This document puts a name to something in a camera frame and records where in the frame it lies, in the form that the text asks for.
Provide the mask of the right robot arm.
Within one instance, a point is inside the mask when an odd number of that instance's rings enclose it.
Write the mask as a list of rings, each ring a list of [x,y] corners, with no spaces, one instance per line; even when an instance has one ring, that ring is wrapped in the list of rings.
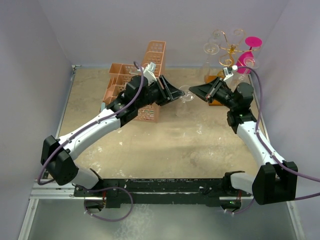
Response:
[[[260,132],[258,120],[251,111],[253,87],[241,82],[231,90],[219,77],[213,81],[191,86],[189,91],[205,102],[217,100],[227,107],[227,123],[245,143],[259,166],[256,176],[236,172],[222,183],[228,196],[239,190],[253,195],[259,205],[293,201],[296,197],[297,171],[294,162],[285,161]]]

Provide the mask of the clear flute wine glass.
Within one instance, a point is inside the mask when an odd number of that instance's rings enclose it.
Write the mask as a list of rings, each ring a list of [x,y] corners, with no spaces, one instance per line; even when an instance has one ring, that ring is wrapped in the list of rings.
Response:
[[[178,117],[184,117],[188,115],[189,111],[189,102],[191,102],[195,98],[195,94],[189,90],[189,85],[182,85],[179,90],[184,92],[184,95],[179,98],[179,102],[176,106],[175,114]]]

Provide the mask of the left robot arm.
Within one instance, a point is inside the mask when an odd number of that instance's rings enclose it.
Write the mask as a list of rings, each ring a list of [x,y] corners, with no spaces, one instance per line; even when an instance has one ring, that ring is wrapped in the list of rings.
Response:
[[[133,76],[125,89],[95,118],[58,139],[50,135],[44,140],[43,170],[48,171],[60,186],[73,183],[84,187],[91,196],[98,196],[103,191],[102,179],[94,170],[77,166],[78,156],[103,136],[136,118],[139,109],[152,104],[164,106],[184,94],[163,75],[152,83],[145,76]]]

